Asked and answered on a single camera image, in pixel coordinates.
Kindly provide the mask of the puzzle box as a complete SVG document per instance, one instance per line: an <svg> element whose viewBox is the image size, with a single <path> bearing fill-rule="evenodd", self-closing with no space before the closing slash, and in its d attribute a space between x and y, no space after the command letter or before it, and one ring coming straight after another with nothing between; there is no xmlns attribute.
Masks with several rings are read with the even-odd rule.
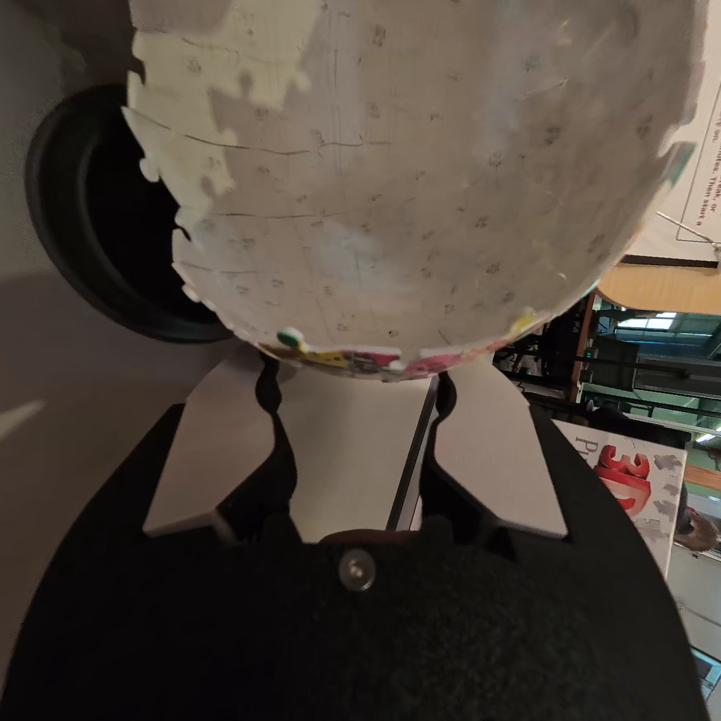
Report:
<svg viewBox="0 0 721 721"><path fill-rule="evenodd" d="M554 423L617 499L666 578L686 451L570 422Z"/></svg>

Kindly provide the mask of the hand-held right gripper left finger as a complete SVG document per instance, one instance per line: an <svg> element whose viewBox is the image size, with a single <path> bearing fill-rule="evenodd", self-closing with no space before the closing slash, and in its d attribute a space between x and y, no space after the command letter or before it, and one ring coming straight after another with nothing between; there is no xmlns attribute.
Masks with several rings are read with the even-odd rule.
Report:
<svg viewBox="0 0 721 721"><path fill-rule="evenodd" d="M222 360L190 393L145 519L150 537L212 528L236 542L222 501L270 455L273 422L259 405L262 358Z"/></svg>

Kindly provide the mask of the colourful puzzle ball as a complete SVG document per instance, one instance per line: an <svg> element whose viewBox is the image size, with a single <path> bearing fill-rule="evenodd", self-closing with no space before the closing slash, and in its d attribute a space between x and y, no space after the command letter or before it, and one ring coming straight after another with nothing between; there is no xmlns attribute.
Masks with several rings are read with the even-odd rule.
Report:
<svg viewBox="0 0 721 721"><path fill-rule="evenodd" d="M569 309L693 145L708 2L129 2L125 120L191 301L280 361L435 376Z"/></svg>

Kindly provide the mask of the black ball stand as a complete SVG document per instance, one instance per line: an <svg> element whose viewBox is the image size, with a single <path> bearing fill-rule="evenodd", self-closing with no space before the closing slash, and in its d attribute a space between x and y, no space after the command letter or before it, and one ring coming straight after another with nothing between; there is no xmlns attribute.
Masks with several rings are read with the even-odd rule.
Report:
<svg viewBox="0 0 721 721"><path fill-rule="evenodd" d="M102 315L147 338L205 345L231 338L190 300L172 267L178 204L140 170L143 152L121 84L94 86L42 120L24 163L30 217L68 284Z"/></svg>

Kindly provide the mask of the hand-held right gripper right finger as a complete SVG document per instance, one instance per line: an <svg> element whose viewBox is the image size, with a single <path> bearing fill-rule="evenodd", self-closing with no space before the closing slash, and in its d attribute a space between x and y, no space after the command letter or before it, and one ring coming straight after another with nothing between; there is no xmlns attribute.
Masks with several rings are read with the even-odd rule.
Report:
<svg viewBox="0 0 721 721"><path fill-rule="evenodd" d="M438 376L419 475L419 530L484 544L499 528L567 536L528 402L489 360Z"/></svg>

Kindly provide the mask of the clipboard with white paper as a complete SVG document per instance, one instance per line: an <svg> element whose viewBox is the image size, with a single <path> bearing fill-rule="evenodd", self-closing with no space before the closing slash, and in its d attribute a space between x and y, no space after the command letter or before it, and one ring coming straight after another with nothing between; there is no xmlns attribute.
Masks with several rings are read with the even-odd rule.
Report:
<svg viewBox="0 0 721 721"><path fill-rule="evenodd" d="M674 145L680 155L671 166L671 185L655 201L623 262L714 273L720 239L719 78L704 80L694 118L679 129Z"/></svg>

